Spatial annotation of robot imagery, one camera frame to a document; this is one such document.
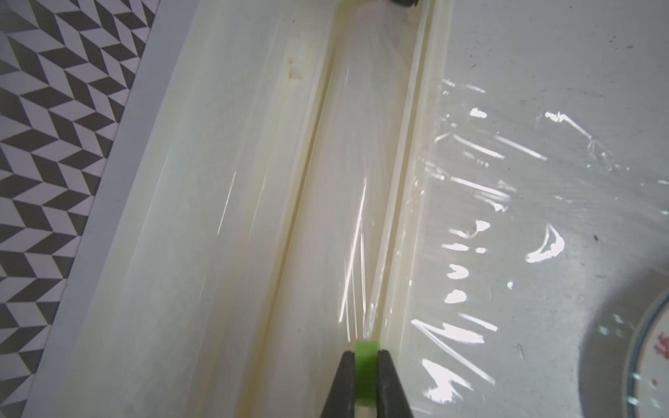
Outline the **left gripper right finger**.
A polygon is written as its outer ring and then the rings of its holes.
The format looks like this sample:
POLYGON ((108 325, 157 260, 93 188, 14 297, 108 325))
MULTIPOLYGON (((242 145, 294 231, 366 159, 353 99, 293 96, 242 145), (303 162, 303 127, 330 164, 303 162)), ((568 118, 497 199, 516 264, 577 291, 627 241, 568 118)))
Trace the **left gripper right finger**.
POLYGON ((413 418, 390 351, 380 350, 376 369, 376 417, 413 418))

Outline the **green slide cutter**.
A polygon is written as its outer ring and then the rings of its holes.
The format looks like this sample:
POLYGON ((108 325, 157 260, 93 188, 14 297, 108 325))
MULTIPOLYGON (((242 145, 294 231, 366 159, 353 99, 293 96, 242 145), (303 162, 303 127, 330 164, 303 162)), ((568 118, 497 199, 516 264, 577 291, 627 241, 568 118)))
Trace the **green slide cutter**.
POLYGON ((376 407, 379 351, 375 341, 355 343, 355 403, 359 406, 376 407))

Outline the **clear plastic wrap sheet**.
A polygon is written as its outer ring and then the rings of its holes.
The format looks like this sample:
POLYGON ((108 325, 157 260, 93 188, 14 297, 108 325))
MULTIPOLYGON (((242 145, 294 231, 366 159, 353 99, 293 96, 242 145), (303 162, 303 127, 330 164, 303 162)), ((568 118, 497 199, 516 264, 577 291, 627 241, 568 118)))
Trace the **clear plastic wrap sheet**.
POLYGON ((625 417, 668 293, 668 4, 446 7, 375 334, 414 417, 625 417))

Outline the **white plate orange pattern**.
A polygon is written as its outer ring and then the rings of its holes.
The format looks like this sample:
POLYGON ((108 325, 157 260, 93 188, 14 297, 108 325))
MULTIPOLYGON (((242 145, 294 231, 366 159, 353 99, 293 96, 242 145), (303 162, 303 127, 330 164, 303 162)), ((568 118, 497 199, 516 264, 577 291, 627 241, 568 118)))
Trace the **white plate orange pattern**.
POLYGON ((668 416, 668 293, 636 327, 625 358, 622 410, 626 418, 668 416))

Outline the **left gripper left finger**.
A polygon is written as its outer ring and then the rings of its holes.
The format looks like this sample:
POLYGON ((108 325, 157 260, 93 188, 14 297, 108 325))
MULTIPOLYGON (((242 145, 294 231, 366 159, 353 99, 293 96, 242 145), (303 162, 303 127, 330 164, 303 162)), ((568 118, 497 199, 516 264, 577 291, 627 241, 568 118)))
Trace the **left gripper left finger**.
POLYGON ((355 417, 355 353, 346 351, 341 356, 321 418, 355 417))

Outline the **cream plastic wrap dispenser box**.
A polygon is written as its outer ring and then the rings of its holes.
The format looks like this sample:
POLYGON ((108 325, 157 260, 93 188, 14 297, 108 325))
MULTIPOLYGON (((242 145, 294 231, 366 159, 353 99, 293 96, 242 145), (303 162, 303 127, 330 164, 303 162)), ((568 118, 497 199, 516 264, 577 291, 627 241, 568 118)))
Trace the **cream plastic wrap dispenser box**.
POLYGON ((317 417, 371 334, 447 1, 203 1, 41 417, 317 417))

